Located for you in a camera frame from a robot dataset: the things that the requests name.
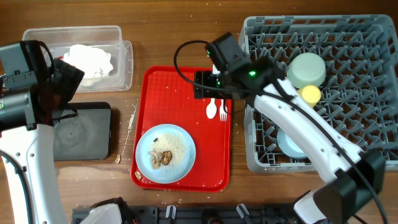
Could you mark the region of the white plastic spoon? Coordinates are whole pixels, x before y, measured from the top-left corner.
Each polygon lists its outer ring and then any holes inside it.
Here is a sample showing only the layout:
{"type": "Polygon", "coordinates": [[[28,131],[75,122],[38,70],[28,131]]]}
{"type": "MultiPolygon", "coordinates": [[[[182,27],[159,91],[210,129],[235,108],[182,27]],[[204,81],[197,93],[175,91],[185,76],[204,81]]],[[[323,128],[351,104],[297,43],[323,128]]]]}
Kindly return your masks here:
{"type": "Polygon", "coordinates": [[[215,99],[211,98],[209,104],[206,107],[206,116],[208,119],[213,119],[217,113],[217,106],[215,99]]]}

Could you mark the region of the white plastic fork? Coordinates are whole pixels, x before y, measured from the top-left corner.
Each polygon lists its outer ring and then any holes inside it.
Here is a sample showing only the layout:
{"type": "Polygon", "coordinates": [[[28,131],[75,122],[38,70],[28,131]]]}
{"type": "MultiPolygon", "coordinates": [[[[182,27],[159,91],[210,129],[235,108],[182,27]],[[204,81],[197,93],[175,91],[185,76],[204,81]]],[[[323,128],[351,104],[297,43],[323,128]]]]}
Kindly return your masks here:
{"type": "Polygon", "coordinates": [[[226,110],[224,106],[225,106],[225,101],[224,99],[222,99],[220,104],[220,121],[226,121],[228,117],[228,110],[226,110]]]}

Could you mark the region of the white napkin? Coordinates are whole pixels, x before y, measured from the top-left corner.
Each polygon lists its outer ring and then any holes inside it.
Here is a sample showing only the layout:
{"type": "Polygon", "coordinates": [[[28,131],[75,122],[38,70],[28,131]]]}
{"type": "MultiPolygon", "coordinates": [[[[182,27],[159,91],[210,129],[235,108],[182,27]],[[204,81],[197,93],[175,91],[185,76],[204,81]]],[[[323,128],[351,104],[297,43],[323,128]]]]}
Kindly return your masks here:
{"type": "Polygon", "coordinates": [[[111,54],[96,47],[76,44],[63,56],[63,61],[85,73],[85,78],[107,77],[113,70],[111,54]]]}

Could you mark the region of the food scraps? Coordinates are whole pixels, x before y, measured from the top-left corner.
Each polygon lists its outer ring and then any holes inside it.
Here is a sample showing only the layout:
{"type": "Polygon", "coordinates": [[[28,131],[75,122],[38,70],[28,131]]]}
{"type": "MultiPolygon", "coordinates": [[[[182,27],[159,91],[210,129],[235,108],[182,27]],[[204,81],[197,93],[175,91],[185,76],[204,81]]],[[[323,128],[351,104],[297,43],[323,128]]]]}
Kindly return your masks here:
{"type": "Polygon", "coordinates": [[[155,138],[153,140],[152,149],[149,151],[149,154],[151,155],[152,168],[154,170],[159,169],[161,166],[169,165],[170,161],[173,158],[171,151],[166,151],[166,150],[158,151],[157,150],[157,148],[155,147],[155,143],[158,141],[159,141],[158,138],[155,138]]]}

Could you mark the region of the light blue plate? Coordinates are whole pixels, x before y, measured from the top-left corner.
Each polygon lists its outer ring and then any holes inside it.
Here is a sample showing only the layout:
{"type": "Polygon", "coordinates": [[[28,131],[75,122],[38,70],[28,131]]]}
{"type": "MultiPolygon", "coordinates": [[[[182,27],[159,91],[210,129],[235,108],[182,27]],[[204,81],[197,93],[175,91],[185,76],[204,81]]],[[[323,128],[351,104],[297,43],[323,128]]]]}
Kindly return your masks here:
{"type": "Polygon", "coordinates": [[[191,171],[196,155],[196,145],[186,130],[160,124],[142,135],[134,158],[144,178],[156,184],[171,184],[191,171]]]}

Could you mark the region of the light blue bowl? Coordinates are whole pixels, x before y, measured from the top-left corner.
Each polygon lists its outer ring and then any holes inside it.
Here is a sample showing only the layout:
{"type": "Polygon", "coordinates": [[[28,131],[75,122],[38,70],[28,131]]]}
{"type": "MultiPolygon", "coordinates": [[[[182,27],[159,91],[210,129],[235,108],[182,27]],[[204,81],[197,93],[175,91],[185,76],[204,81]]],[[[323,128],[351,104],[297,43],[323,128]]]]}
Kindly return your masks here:
{"type": "Polygon", "coordinates": [[[301,148],[299,148],[282,129],[279,129],[277,133],[277,145],[286,156],[293,159],[307,158],[307,155],[301,150],[301,148]]]}

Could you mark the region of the green bowl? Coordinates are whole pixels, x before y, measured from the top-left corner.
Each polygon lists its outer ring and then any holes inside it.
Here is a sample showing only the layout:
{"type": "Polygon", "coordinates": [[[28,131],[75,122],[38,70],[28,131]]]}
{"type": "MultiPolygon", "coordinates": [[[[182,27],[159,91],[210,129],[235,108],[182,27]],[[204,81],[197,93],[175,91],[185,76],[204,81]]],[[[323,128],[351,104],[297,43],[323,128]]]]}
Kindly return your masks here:
{"type": "Polygon", "coordinates": [[[296,88],[307,85],[320,86],[326,78],[325,62],[313,53],[300,54],[290,63],[287,78],[296,88]]]}

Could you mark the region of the yellow cup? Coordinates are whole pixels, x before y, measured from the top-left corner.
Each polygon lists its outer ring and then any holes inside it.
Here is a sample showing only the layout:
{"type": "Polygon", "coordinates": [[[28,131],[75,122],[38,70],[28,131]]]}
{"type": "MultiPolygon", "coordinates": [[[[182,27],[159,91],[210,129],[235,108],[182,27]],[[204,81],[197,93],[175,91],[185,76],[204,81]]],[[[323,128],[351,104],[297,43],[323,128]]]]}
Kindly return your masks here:
{"type": "Polygon", "coordinates": [[[312,108],[321,100],[322,93],[317,86],[307,85],[298,90],[298,94],[312,108]]]}

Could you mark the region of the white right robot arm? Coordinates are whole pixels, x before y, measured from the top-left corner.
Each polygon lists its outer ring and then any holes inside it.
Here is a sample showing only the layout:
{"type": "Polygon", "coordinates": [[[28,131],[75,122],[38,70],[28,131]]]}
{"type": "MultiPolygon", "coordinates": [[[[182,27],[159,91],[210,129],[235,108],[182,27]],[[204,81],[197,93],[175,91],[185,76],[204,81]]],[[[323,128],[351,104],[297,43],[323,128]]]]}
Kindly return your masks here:
{"type": "Polygon", "coordinates": [[[276,63],[267,57],[252,60],[231,33],[204,46],[218,74],[195,75],[195,97],[246,100],[301,148],[324,181],[322,188],[294,203],[301,221],[344,223],[371,200],[386,216],[378,197],[386,166],[383,155],[363,151],[338,133],[299,96],[276,63]]]}

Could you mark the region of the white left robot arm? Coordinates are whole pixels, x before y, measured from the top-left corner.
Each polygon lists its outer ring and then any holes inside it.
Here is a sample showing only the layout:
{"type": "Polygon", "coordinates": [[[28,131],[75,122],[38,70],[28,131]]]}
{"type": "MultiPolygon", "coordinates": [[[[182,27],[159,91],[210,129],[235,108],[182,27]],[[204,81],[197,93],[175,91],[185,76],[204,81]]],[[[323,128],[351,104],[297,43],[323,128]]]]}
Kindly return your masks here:
{"type": "Polygon", "coordinates": [[[1,47],[1,159],[16,223],[66,223],[53,160],[53,127],[84,73],[39,40],[1,47]]]}

